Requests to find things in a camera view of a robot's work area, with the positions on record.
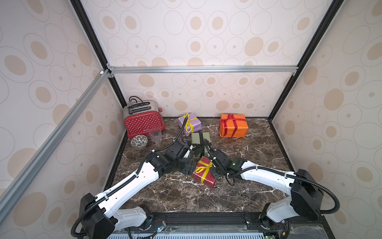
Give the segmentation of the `dark red gift box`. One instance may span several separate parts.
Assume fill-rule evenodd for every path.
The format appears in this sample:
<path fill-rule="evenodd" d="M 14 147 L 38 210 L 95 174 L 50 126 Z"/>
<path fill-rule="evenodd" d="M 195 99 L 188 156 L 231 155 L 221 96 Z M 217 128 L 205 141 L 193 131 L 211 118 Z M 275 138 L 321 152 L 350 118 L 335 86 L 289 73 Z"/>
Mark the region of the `dark red gift box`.
<path fill-rule="evenodd" d="M 213 163 L 207 158 L 202 157 L 196 166 L 196 169 L 192 175 L 193 179 L 197 182 L 209 187 L 215 187 L 215 178 L 212 174 Z"/>

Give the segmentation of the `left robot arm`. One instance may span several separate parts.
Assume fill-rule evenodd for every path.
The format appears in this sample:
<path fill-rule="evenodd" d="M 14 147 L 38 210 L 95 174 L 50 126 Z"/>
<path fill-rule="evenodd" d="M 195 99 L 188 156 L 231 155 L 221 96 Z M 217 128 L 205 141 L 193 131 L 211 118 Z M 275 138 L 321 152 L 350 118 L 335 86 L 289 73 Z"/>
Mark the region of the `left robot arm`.
<path fill-rule="evenodd" d="M 142 226 L 149 217 L 143 208 L 121 210 L 120 207 L 167 173 L 179 171 L 191 175 L 196 165 L 185 157 L 189 152 L 191 148 L 183 141 L 183 132 L 179 131 L 170 144 L 149 151 L 138 168 L 122 181 L 96 196 L 85 195 L 81 199 L 79 217 L 71 228 L 71 236 L 106 239 L 115 230 Z"/>

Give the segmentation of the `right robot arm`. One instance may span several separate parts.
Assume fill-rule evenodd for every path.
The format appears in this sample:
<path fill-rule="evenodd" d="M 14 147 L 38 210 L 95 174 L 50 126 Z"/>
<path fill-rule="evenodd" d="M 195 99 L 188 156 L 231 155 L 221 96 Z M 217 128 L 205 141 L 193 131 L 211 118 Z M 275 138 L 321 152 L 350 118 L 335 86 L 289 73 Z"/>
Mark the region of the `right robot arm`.
<path fill-rule="evenodd" d="M 254 181 L 287 195 L 278 202 L 264 206 L 259 222 L 265 228 L 297 216 L 315 221 L 322 214 L 339 211 L 340 202 L 335 194 L 318 184 L 306 170 L 281 171 L 242 158 L 231 160 L 221 150 L 213 149 L 208 140 L 204 142 L 215 169 L 214 176 L 224 176 L 231 185 L 235 179 Z"/>

